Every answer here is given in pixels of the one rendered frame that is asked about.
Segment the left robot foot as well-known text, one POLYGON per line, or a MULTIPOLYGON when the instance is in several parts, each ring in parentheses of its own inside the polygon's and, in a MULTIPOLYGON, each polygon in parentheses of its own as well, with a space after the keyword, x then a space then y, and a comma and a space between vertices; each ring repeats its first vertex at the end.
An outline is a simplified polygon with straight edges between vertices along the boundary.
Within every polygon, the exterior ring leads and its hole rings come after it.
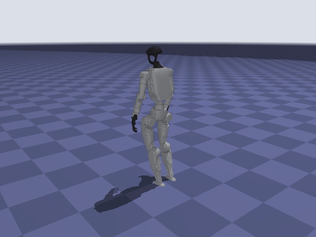
MULTIPOLYGON (((156 183, 156 181, 153 181, 153 183, 155 183, 156 185, 159 185, 159 184, 156 183)), ((159 185, 159 186, 162 186, 162 187, 163 187, 163 186, 165 186, 165 184, 160 182, 160 185, 159 185)))

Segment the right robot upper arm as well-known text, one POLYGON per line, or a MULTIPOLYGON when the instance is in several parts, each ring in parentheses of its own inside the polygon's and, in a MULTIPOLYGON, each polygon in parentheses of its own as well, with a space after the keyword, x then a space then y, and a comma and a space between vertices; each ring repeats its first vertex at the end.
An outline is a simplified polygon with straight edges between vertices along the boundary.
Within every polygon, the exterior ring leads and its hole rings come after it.
POLYGON ((174 92, 174 83, 173 83, 173 70, 170 68, 167 68, 169 71, 169 81, 170 81, 170 93, 172 94, 174 92))

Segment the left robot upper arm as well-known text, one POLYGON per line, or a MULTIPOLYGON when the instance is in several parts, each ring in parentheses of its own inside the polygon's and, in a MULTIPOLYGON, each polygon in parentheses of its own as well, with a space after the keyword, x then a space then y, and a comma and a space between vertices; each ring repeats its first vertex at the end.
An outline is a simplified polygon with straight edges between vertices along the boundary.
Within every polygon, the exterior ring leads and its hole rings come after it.
POLYGON ((140 81, 139 81, 139 98, 138 100, 145 100, 146 99, 146 87, 147 87, 147 82, 151 77, 151 71, 146 70, 142 71, 139 75, 140 81))

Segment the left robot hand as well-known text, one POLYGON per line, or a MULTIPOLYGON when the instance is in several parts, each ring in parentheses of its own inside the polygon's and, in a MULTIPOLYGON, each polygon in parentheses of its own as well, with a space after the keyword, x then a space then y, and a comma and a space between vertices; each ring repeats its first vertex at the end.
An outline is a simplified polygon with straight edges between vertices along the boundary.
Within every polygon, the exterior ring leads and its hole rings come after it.
POLYGON ((135 124, 136 124, 135 121, 137 120, 137 115, 134 114, 133 117, 131 117, 131 118, 132 118, 132 129, 134 132, 137 132, 137 130, 136 130, 137 128, 135 128, 135 124))

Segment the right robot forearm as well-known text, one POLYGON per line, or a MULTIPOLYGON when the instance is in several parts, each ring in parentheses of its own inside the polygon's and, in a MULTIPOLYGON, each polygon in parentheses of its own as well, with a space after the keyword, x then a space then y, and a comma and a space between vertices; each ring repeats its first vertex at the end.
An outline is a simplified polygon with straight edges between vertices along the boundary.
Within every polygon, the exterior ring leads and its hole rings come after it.
POLYGON ((171 98, 173 97, 173 93, 169 95, 169 98, 164 101, 164 108, 168 108, 171 98))

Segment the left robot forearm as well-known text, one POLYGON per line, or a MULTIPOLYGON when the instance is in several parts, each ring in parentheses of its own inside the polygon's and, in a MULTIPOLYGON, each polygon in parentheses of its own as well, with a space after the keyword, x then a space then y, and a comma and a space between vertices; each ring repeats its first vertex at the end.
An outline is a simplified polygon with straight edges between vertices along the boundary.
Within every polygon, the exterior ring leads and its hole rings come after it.
POLYGON ((141 100, 138 100, 139 98, 139 93, 137 93, 136 95, 136 100, 135 100, 135 105, 134 105, 134 109, 133 109, 133 113, 132 113, 132 117, 134 114, 137 115, 137 118, 138 118, 138 114, 140 112, 140 109, 141 109, 141 105, 143 104, 143 102, 141 100))

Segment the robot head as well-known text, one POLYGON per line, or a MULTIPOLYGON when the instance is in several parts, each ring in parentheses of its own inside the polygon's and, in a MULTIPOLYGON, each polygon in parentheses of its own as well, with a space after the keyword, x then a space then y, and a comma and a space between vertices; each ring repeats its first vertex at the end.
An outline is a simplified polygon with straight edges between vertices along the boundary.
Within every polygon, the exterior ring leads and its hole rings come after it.
POLYGON ((157 56, 160 53, 162 53, 162 50, 158 46, 152 46, 146 51, 148 60, 150 64, 153 64, 153 68, 164 68, 160 65, 159 61, 157 61, 157 56), (150 60, 150 55, 153 55, 155 57, 155 60, 153 62, 150 60))

